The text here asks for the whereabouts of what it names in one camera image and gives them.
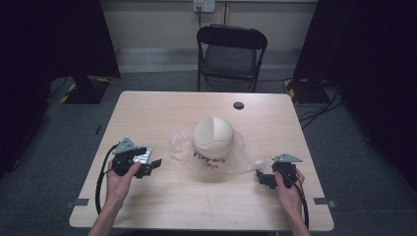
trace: wooden table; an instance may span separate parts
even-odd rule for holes
[[[235,109],[236,101],[245,107]],[[260,185],[255,171],[210,174],[191,169],[170,156],[171,138],[211,115],[227,119],[243,135],[251,154],[268,163],[265,173],[270,173],[273,156],[286,152],[301,157],[304,162],[297,163],[297,167],[306,176],[303,187],[310,230],[332,230],[328,206],[314,203],[314,198],[323,198],[324,193],[289,96],[225,92],[123,92],[79,196],[89,199],[89,204],[75,206],[70,224],[92,227],[97,217],[94,191],[103,159],[113,145],[129,137],[136,145],[153,148],[150,161],[162,158],[162,165],[151,176],[132,181],[114,227],[288,230],[276,190]],[[105,187],[104,178],[102,204]]]

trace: hand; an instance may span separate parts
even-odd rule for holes
[[[304,183],[305,177],[299,169],[296,169],[298,180],[295,184],[299,189]],[[278,198],[284,209],[285,216],[288,219],[292,234],[295,235],[310,235],[307,226],[304,224],[303,215],[301,213],[301,197],[294,186],[287,189],[284,185],[283,177],[279,172],[273,173],[278,189]]]
[[[132,178],[138,172],[141,164],[139,162],[133,164],[124,176],[119,176],[116,172],[111,170],[111,164],[112,161],[109,161],[105,205],[112,203],[120,209],[128,195]]]

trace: clear plastic wrap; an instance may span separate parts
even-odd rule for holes
[[[187,129],[178,132],[171,140],[171,155],[192,168],[199,168],[206,172],[217,173],[219,171],[235,171],[248,172],[256,169],[264,169],[265,161],[263,159],[256,159],[249,153],[247,146],[244,143],[243,136],[234,130],[234,146],[224,158],[211,159],[209,157],[201,156],[194,149],[193,145],[194,129]],[[209,162],[217,161],[217,165],[221,168],[210,169],[207,167]]]

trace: chair backrest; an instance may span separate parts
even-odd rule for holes
[[[265,50],[268,40],[256,29],[240,28],[225,25],[210,25],[201,28],[197,33],[197,42],[227,47],[242,47]]]

